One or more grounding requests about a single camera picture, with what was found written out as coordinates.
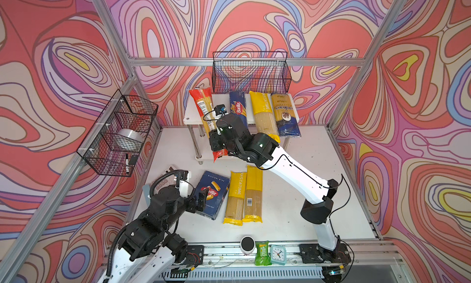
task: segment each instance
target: alarm clock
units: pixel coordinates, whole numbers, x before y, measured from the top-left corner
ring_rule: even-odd
[[[284,266],[286,264],[286,248],[279,245],[272,245],[270,262]]]

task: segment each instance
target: cardboard box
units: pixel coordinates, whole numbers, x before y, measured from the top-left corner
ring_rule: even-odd
[[[208,198],[206,198],[206,208],[203,212],[197,211],[197,213],[213,220],[216,219],[221,209],[221,204],[226,197],[229,182],[229,178],[206,170],[196,186],[196,194],[203,188],[209,187]]]

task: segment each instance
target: spaghetti package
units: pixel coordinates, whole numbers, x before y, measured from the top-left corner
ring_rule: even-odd
[[[229,105],[231,112],[242,120],[247,127],[247,111],[245,109],[245,93],[243,91],[229,92]]]
[[[211,88],[204,88],[204,89],[193,89],[189,90],[191,97],[195,100],[198,113],[201,116],[201,120],[203,121],[204,129],[206,130],[206,134],[209,137],[209,132],[216,129],[216,121],[207,121],[207,120],[215,120],[214,112],[210,112],[214,109],[212,104],[212,95],[211,95]],[[213,151],[214,161],[217,158],[227,155],[226,149],[221,149],[219,151]]]
[[[280,137],[301,137],[298,121],[294,115],[294,109],[288,94],[272,94],[273,109],[276,126]]]
[[[250,91],[250,100],[252,101],[253,117],[257,131],[268,134],[280,143],[280,136],[278,135],[268,94]]]
[[[231,185],[227,198],[226,216],[223,224],[242,226],[244,218],[245,182],[247,173],[231,172]]]
[[[247,185],[245,187],[245,216],[246,222],[262,222],[262,186],[263,170],[247,166]]]

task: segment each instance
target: blue pasta box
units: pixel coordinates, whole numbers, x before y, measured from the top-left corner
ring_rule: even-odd
[[[206,187],[209,188],[208,197],[206,198],[206,208],[204,208],[203,212],[197,211],[197,213],[213,220],[216,219],[221,204],[226,197],[229,183],[229,178],[206,170],[196,186],[196,194]]]
[[[229,92],[229,105],[231,113],[240,117],[247,127],[247,110],[245,109],[245,93],[243,91]]]

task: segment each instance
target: red pasta package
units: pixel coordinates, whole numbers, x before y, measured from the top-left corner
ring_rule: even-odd
[[[207,121],[207,120],[215,120],[214,112],[210,112],[214,109],[212,104],[212,95],[211,95],[211,88],[204,88],[204,89],[194,89],[190,90],[190,95],[193,97],[196,103],[196,107],[198,112],[201,116],[201,120],[203,121],[204,129],[206,130],[206,134],[209,137],[209,132],[216,129],[216,121]],[[214,162],[216,159],[227,155],[226,149],[221,149],[219,151],[213,151]]]

